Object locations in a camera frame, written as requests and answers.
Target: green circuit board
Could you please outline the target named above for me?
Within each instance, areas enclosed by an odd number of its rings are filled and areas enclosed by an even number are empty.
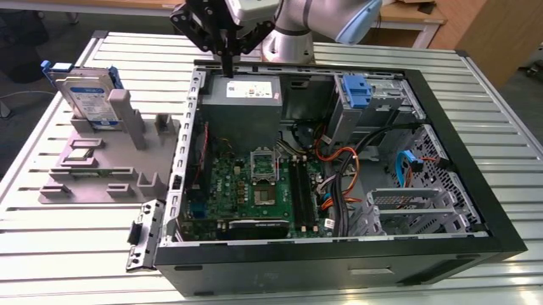
[[[273,170],[269,160],[255,159],[255,173],[269,173]],[[251,159],[217,158],[211,171],[211,193],[205,204],[205,216],[184,221],[184,235],[192,240],[215,240],[217,223],[229,219],[269,219],[289,222],[288,238],[315,238],[327,236],[323,227],[324,219],[315,215],[317,231],[307,228],[304,232],[295,229],[292,200],[288,177],[288,160],[279,159],[276,181],[253,183],[251,180]],[[321,171],[320,163],[307,162],[307,172],[316,177]]]

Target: hard drive label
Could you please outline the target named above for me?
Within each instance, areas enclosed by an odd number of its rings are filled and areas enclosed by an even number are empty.
[[[73,101],[96,129],[114,129],[118,118],[106,102],[102,88],[70,87]]]

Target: gray power supply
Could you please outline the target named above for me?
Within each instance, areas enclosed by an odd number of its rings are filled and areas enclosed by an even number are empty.
[[[211,133],[233,144],[236,154],[275,147],[283,99],[277,76],[215,75],[201,101]]]

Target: blue drive bracket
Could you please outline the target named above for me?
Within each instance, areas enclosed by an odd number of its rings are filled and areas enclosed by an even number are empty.
[[[122,83],[120,82],[120,78],[118,78],[118,70],[117,70],[117,68],[110,66],[108,70],[109,70],[110,81],[113,82],[114,88],[116,89],[124,89]]]
[[[364,109],[372,100],[372,87],[360,74],[343,75],[343,89],[347,93],[348,103],[353,109]]]
[[[57,62],[54,65],[50,64],[48,60],[44,60],[41,62],[41,72],[45,75],[45,77],[49,80],[49,83],[54,86],[54,82],[52,78],[49,77],[49,72],[65,72],[69,73],[73,68],[77,68],[73,66],[73,64],[66,63],[66,62]],[[118,70],[113,66],[108,68],[108,74],[110,81],[113,83],[113,86],[116,89],[124,89],[122,83],[120,82],[120,77],[118,77]]]

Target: ram slot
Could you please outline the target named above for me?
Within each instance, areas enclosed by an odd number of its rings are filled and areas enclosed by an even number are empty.
[[[304,225],[311,228],[315,225],[315,207],[311,199],[311,182],[307,173],[307,162],[300,161],[297,167],[297,188],[301,202]]]
[[[292,195],[292,209],[295,212],[295,227],[315,225],[315,208],[311,200],[311,184],[308,181],[307,164],[304,161],[293,160],[288,164],[289,193]]]
[[[289,177],[289,195],[292,198],[292,211],[295,212],[295,228],[299,229],[304,225],[304,210],[301,205],[301,195],[299,190],[297,180],[297,160],[288,162],[288,177]]]

